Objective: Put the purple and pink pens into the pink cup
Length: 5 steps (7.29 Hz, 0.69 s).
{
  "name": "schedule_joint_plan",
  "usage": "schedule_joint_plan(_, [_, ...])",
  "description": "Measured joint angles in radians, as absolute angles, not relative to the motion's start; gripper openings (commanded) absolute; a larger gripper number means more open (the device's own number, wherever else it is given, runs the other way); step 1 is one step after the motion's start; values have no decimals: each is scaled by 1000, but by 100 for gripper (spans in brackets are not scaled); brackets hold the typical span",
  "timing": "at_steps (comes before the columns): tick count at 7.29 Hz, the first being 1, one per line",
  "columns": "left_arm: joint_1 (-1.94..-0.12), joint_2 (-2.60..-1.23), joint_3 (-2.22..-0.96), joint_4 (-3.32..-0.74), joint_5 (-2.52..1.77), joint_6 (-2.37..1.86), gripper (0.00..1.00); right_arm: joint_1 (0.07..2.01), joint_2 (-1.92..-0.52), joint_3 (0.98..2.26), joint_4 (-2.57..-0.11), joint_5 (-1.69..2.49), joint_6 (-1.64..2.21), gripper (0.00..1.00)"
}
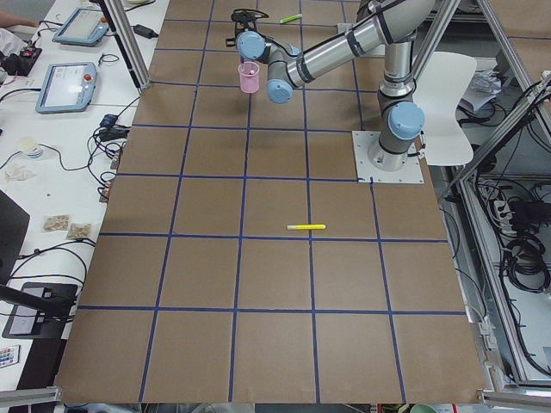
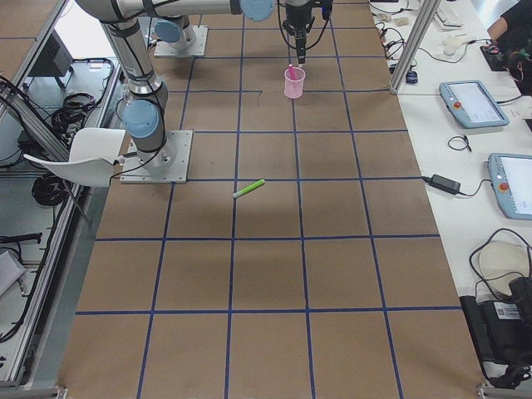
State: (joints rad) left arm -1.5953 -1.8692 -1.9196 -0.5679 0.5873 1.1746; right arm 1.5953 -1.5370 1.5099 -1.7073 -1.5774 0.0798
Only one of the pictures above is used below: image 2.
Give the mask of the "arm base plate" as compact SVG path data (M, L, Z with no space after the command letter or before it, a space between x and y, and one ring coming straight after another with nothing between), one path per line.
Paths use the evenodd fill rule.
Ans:
M187 180L193 131L167 131L166 143L158 155L144 165L151 155L139 152L130 139L129 152L136 155L125 160L123 174L119 175L124 184L184 184Z
M189 26L179 42L158 41L154 55L159 58L203 57L206 49L208 27L205 25Z

